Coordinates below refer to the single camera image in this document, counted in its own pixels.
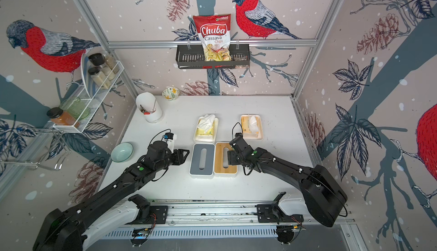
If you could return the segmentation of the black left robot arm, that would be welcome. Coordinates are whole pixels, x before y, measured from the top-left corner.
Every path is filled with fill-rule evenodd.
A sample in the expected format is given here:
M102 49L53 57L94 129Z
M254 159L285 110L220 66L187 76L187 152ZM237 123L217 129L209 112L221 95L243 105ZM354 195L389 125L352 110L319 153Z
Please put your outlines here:
M44 219L36 237L34 251L83 251L91 242L91 227L98 218L118 202L155 179L157 172L171 165L185 163L190 151L170 149L164 141L155 141L147 153L126 168L123 173L86 201L65 211L55 209Z

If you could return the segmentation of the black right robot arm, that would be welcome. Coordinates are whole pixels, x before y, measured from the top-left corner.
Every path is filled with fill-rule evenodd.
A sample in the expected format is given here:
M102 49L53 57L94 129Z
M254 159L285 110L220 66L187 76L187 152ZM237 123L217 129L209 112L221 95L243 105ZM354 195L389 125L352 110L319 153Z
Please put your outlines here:
M269 174L297 188L303 195L310 215L320 224L332 227L346 208L347 195L322 165L314 168L283 160L263 148L253 149L236 134L229 143L229 164Z

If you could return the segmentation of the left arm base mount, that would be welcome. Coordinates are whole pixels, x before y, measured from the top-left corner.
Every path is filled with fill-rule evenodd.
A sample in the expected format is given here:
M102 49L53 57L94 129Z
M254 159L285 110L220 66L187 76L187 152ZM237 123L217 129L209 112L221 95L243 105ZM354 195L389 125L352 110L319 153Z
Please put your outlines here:
M142 224L148 226L145 228L135 228L132 232L130 242L133 247L141 247L153 234L157 224L166 223L168 206L152 206L146 198L139 194L131 196L128 201L136 205L138 212L134 220L127 224Z

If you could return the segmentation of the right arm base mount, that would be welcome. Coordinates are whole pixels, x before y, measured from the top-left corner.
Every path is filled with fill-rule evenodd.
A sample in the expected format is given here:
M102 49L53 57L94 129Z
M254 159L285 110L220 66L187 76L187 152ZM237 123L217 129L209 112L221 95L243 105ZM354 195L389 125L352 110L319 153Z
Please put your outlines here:
M256 205L259 223L275 223L277 240L281 244L291 244L303 228L304 218L300 214L288 214L281 210L279 201L286 192L279 193L270 204Z

